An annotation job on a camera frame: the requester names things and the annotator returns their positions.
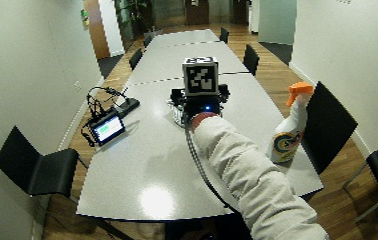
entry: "power strip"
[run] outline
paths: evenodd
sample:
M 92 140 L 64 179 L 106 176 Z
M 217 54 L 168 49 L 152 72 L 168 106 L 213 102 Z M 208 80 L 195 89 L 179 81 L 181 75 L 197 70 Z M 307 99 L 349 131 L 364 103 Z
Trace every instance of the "power strip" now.
M 127 98 L 124 103 L 116 108 L 120 118 L 123 119 L 139 106 L 140 101 L 138 99 Z

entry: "white table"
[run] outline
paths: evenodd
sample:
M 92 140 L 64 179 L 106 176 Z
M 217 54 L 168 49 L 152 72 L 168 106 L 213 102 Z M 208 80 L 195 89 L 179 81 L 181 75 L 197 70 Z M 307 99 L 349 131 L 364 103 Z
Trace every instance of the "white table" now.
M 152 48 L 217 41 L 220 39 L 211 29 L 170 33 L 159 35 L 152 39 L 148 50 Z
M 183 78 L 183 63 L 191 57 L 216 57 L 219 74 L 249 72 L 224 42 L 150 48 L 127 80 L 128 85 Z
M 229 86 L 224 118 L 267 150 L 284 117 L 251 74 L 220 76 Z M 140 107 L 126 117 L 127 132 L 96 152 L 87 173 L 78 214 L 126 220 L 192 219 L 231 213 L 208 189 L 193 163 L 184 129 L 166 104 L 183 79 L 128 88 Z M 237 206 L 205 159 L 204 168 L 224 199 Z M 324 186 L 303 150 L 281 166 L 299 195 Z

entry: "bottle label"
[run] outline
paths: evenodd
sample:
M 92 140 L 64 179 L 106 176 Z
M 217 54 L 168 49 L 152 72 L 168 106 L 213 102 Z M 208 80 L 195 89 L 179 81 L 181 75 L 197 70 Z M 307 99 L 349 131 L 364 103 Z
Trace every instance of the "bottle label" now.
M 276 162 L 287 162 L 295 158 L 303 137 L 304 132 L 301 131 L 297 131 L 296 135 L 291 132 L 283 132 L 275 135 L 273 152 L 280 156 Z

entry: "white sleeve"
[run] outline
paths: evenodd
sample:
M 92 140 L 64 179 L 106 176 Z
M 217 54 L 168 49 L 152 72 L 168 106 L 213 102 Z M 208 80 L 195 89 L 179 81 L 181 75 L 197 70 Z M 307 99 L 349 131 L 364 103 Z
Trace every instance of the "white sleeve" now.
M 227 120 L 204 119 L 195 142 L 239 200 L 253 239 L 329 239 L 315 209 L 295 195 L 284 173 Z

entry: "wire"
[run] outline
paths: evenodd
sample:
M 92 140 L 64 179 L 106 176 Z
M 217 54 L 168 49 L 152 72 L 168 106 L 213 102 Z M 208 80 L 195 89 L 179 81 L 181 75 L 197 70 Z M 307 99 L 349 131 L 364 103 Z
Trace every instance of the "wire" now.
M 220 193 L 217 192 L 216 188 L 213 187 L 213 184 L 211 183 L 209 179 L 208 179 L 208 176 L 205 174 L 205 170 L 204 170 L 204 167 L 203 167 L 203 164 L 201 164 L 201 160 L 200 160 L 200 157 L 199 157 L 199 154 L 197 154 L 197 151 L 195 149 L 195 145 L 193 145 L 193 141 L 192 141 L 192 138 L 191 138 L 191 125 L 189 125 L 189 120 L 188 120 L 188 115 L 187 113 L 184 113 L 184 122 L 185 122 L 185 135 L 187 135 L 187 142 L 188 142 L 188 147 L 189 147 L 189 152 L 191 152 L 191 155 L 192 155 L 192 158 L 193 158 L 193 161 L 195 161 L 195 164 L 197 166 L 197 169 L 199 169 L 199 172 L 200 172 L 200 175 L 203 177 L 203 180 L 208 186 L 208 188 L 211 189 L 211 191 L 213 192 L 213 194 L 216 195 L 216 197 L 219 198 L 219 200 L 223 202 L 223 204 L 225 205 L 225 208 L 229 208 L 235 213 L 240 214 L 239 210 L 235 209 L 235 207 L 231 206 L 231 204 L 225 201 L 225 199 L 220 196 Z

